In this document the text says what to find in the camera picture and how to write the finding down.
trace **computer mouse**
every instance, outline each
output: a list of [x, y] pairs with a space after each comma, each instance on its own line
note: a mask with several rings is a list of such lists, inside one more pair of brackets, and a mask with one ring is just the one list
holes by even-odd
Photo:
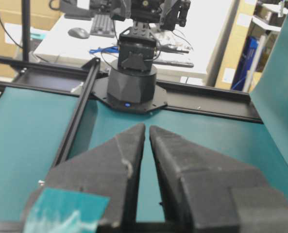
[[83, 28], [72, 28], [68, 31], [68, 35], [79, 39], [88, 39], [90, 37], [90, 33]]

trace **white sticker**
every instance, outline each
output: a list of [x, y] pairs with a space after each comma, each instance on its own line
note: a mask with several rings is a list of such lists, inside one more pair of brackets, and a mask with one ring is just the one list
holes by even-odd
[[245, 3], [255, 6], [257, 3], [257, 0], [245, 0]]
[[77, 1], [77, 7], [89, 10], [90, 9], [90, 0], [78, 0]]
[[[10, 34], [10, 36], [15, 40], [15, 42], [20, 44], [21, 38], [22, 38], [22, 26], [19, 24], [14, 24], [14, 23], [5, 23], [4, 27], [6, 28], [7, 32]], [[4, 41], [7, 44], [11, 44], [11, 45], [15, 44], [10, 39], [10, 37], [7, 35], [7, 33], [4, 33]]]
[[239, 14], [237, 17], [237, 25], [248, 28], [250, 26], [252, 16], [246, 14]]
[[224, 83], [232, 84], [233, 78], [235, 77], [236, 70], [231, 68], [226, 68], [223, 74], [222, 81]]

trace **blue cable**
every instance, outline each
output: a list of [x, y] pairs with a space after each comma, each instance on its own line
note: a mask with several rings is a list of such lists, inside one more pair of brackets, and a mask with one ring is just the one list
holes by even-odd
[[232, 88], [231, 90], [235, 90], [235, 88], [243, 81], [245, 80], [245, 77], [243, 79], [240, 79]]
[[98, 48], [97, 50], [90, 50], [89, 53], [90, 54], [95, 54], [97, 52], [106, 52], [106, 53], [119, 53], [118, 47], [117, 46], [113, 46], [113, 47], [109, 47], [109, 48]]

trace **black mounting plate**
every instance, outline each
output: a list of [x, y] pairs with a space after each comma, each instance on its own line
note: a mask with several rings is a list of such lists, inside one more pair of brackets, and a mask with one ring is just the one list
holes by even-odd
[[167, 91], [158, 85], [155, 86], [153, 99], [145, 103], [131, 103], [119, 101], [107, 93], [108, 78], [97, 79], [92, 94], [112, 109], [123, 112], [145, 114], [147, 112], [167, 106]]

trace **green foam pad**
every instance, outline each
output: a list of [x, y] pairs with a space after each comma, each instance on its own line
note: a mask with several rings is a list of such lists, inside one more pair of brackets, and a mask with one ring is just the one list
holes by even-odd
[[0, 220], [17, 221], [44, 180], [77, 98], [6, 88], [0, 97]]
[[288, 164], [288, 16], [251, 97]]
[[[94, 108], [93, 102], [94, 100], [90, 100], [87, 108]], [[97, 106], [90, 148], [99, 146], [119, 132], [140, 122], [145, 123], [146, 129], [151, 125], [157, 125], [180, 134], [187, 140], [260, 168], [270, 185], [283, 191], [288, 199], [288, 166], [262, 124], [166, 110], [136, 115], [113, 111], [100, 102], [97, 102]], [[146, 130], [139, 182], [137, 221], [164, 220], [160, 202], [149, 130]]]
[[26, 219], [24, 233], [94, 233], [109, 198], [45, 188]]

